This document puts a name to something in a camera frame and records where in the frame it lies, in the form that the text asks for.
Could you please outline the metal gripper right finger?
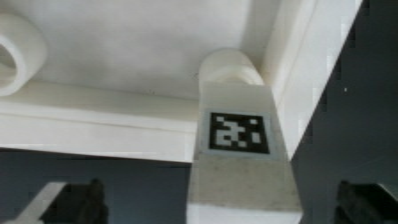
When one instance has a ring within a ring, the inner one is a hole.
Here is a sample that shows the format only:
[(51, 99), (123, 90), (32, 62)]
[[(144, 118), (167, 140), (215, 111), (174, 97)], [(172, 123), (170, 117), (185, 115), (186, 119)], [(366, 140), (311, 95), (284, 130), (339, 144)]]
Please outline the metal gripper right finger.
[(343, 181), (336, 200), (334, 224), (398, 224), (398, 185)]

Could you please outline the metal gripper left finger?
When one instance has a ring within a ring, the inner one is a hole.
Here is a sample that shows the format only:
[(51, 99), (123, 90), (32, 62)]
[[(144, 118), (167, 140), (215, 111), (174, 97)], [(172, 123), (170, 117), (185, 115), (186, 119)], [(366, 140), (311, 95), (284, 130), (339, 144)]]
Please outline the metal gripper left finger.
[(50, 182), (12, 224), (108, 224), (101, 181), (92, 179), (87, 184)]

